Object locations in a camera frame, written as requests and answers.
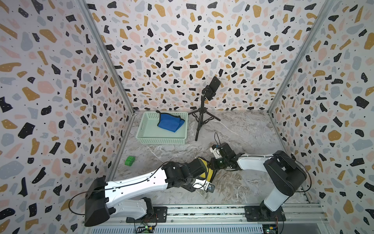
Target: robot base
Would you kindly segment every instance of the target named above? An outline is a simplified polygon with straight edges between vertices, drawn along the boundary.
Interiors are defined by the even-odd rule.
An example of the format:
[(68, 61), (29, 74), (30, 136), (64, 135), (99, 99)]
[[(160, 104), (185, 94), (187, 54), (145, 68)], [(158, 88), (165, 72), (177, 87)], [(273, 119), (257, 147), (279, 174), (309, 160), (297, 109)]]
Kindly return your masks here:
[(144, 218), (134, 219), (134, 218), (126, 218), (126, 223), (165, 223), (166, 222), (166, 215), (168, 213), (168, 208), (166, 206), (154, 206), (153, 207), (154, 215), (149, 220), (144, 220)]

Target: terrazzo wallpaper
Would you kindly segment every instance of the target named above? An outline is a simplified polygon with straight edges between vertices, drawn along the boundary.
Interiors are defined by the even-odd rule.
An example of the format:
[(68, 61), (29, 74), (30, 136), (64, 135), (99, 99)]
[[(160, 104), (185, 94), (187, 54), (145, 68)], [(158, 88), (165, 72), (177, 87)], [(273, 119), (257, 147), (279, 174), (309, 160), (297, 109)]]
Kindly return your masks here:
[(339, 234), (374, 233), (374, 1), (336, 1), (271, 116)]
[(0, 233), (80, 233), (127, 110), (75, 2), (1, 0), (0, 29)]
[(267, 109), (324, 0), (87, 0), (135, 110)]

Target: blue cloth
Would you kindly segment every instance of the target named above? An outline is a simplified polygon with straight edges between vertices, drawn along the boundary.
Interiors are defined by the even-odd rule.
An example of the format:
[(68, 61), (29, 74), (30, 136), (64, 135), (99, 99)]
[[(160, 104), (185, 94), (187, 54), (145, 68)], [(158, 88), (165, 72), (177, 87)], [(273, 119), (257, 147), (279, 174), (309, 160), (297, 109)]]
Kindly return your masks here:
[(169, 113), (161, 113), (160, 111), (156, 111), (160, 114), (160, 121), (157, 124), (158, 127), (176, 132), (183, 124), (184, 119), (181, 119), (180, 116), (174, 116)]

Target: gray marble surface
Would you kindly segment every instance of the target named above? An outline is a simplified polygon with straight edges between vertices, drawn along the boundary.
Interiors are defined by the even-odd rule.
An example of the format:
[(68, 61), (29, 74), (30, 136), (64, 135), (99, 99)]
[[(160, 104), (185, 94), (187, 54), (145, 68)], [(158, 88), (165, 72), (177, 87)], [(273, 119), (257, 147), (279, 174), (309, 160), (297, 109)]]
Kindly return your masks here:
[[(272, 154), (282, 149), (266, 113), (212, 113), (221, 121), (211, 120), (205, 124), (200, 130), (197, 142), (194, 140), (197, 122), (195, 118), (189, 116), (185, 145), (142, 145), (135, 138), (143, 114), (138, 112), (114, 180), (145, 174), (167, 161), (190, 162), (198, 156), (210, 160), (213, 154), (209, 152), (209, 148), (216, 144), (215, 132), (218, 133), (221, 143), (228, 143), (235, 153), (261, 155)], [(131, 167), (128, 167), (125, 165), (125, 160), (130, 155), (135, 156), (136, 160)], [(149, 192), (139, 198), (151, 198), (153, 204), (255, 204), (264, 200), (274, 186), (267, 173), (255, 170), (234, 172), (220, 170), (213, 184), (214, 193), (206, 193), (201, 189), (189, 192), (183, 188), (170, 188)], [(296, 193), (286, 203), (307, 203), (307, 200), (304, 194)]]

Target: tripod leg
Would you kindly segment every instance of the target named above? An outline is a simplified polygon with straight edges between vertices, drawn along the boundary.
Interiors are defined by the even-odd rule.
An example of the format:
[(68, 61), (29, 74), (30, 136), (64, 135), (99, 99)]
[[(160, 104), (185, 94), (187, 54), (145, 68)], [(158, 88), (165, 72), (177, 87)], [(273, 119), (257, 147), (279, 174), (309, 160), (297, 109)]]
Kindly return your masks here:
[(198, 136), (199, 136), (200, 128), (201, 128), (201, 126), (203, 125), (203, 120), (204, 120), (204, 114), (201, 113), (201, 114), (200, 114), (200, 118), (199, 118), (199, 123), (198, 123), (198, 125), (197, 125), (195, 141), (197, 141), (197, 138), (198, 138)]
[(221, 121), (219, 118), (217, 118), (216, 116), (214, 116), (213, 114), (209, 113), (208, 111), (206, 112), (208, 115), (212, 116), (213, 118), (215, 118), (216, 120), (218, 121)]

